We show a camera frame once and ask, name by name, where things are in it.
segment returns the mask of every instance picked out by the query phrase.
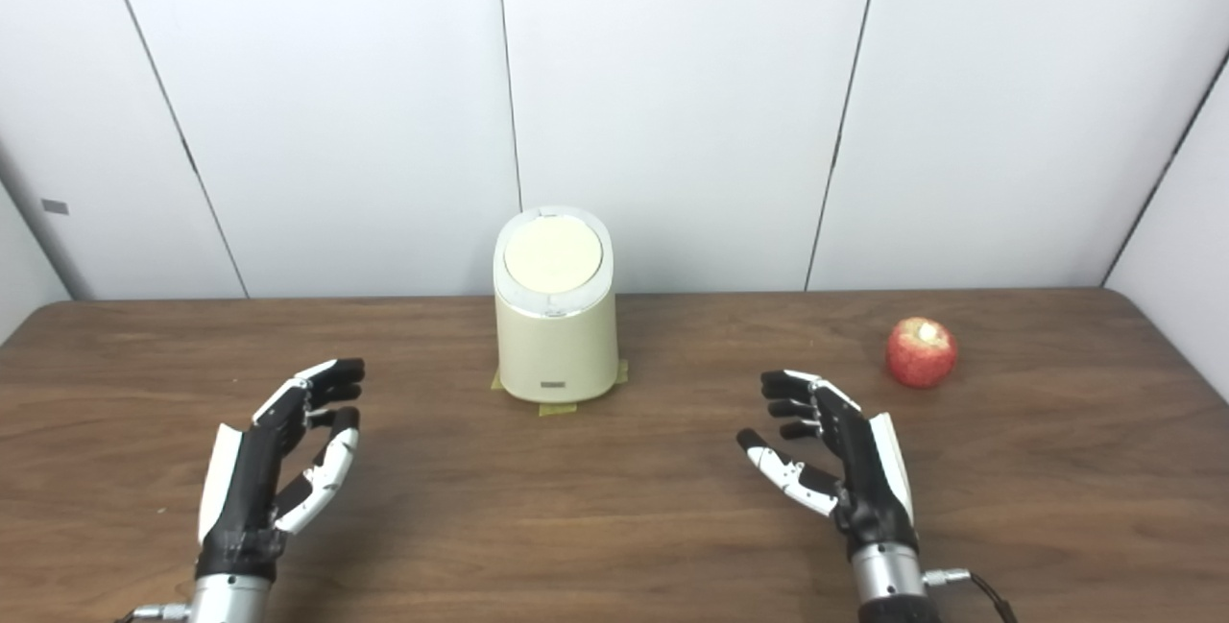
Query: robotic hand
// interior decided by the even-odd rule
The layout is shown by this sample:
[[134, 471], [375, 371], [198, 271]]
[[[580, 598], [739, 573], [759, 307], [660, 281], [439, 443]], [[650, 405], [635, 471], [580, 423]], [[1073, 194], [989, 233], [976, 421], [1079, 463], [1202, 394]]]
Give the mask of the robotic hand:
[[[773, 450], [751, 429], [737, 440], [755, 466], [787, 496], [831, 519], [847, 541], [847, 557], [858, 582], [859, 623], [939, 623], [927, 586], [983, 580], [967, 570], [923, 574], [913, 501], [890, 414], [869, 421], [848, 396], [830, 381], [798, 371], [761, 375], [773, 417], [798, 417], [780, 428], [787, 440], [817, 437], [844, 467], [844, 478]], [[1015, 621], [1010, 606], [982, 586], [1004, 621]]]
[[[286, 541], [328, 505], [354, 461], [359, 410], [326, 406], [356, 399], [363, 377], [361, 359], [324, 361], [281, 383], [247, 431], [218, 428], [200, 499], [192, 603], [141, 606], [127, 621], [262, 621]], [[324, 447], [278, 492], [281, 460], [318, 426], [329, 428]]]

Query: white wall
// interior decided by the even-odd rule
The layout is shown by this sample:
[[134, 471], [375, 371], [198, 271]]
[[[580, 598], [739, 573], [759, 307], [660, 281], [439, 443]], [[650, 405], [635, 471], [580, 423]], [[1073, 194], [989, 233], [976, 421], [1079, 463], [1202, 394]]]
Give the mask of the white wall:
[[1099, 285], [1229, 0], [871, 0], [811, 289]]
[[0, 1], [0, 173], [76, 296], [243, 295], [123, 0]]
[[132, 0], [253, 297], [490, 291], [499, 0]]
[[41, 305], [66, 299], [64, 283], [0, 187], [0, 343]]
[[621, 291], [800, 290], [864, 0], [505, 0], [521, 193]]
[[622, 291], [1095, 285], [1229, 45], [1229, 0], [873, 0], [830, 179], [865, 0], [132, 2], [200, 177], [123, 0], [0, 2], [0, 177], [84, 297], [490, 291], [521, 202]]
[[1229, 398], [1229, 81], [1220, 77], [1106, 286]]

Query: cable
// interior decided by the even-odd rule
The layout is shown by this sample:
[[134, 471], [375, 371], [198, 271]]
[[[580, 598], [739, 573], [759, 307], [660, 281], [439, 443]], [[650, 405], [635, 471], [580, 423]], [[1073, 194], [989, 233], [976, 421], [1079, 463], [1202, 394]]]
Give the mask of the cable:
[[986, 596], [991, 597], [991, 601], [994, 602], [994, 611], [999, 612], [999, 618], [1003, 619], [1003, 623], [1018, 623], [1018, 619], [1015, 619], [1015, 612], [1011, 611], [1011, 605], [1008, 603], [1005, 598], [1000, 597], [999, 594], [994, 591], [994, 587], [987, 582], [987, 580], [983, 580], [977, 573], [970, 573], [968, 579], [972, 580], [975, 585], [981, 587], [981, 590], [986, 592]]

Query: wooden table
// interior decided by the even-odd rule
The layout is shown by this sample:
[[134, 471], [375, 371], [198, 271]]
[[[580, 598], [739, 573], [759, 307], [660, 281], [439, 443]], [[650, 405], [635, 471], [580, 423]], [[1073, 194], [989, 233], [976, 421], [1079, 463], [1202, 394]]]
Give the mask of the wooden table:
[[[923, 565], [982, 573], [1023, 623], [1229, 616], [1229, 408], [1113, 291], [618, 305], [630, 382], [544, 418], [490, 390], [489, 299], [44, 308], [0, 348], [0, 619], [187, 597], [216, 424], [338, 355], [367, 360], [361, 449], [281, 558], [269, 623], [852, 621], [841, 538], [734, 442], [771, 437], [777, 367], [891, 409]], [[913, 313], [960, 339], [934, 392], [882, 371]], [[935, 598], [995, 619], [975, 587]]]

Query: red apple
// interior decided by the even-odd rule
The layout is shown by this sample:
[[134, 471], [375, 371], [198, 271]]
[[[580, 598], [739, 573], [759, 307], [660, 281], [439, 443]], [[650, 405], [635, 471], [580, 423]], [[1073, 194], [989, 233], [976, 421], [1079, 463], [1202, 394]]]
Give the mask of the red apple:
[[914, 316], [887, 335], [887, 370], [911, 388], [933, 388], [956, 366], [956, 338], [939, 322]]

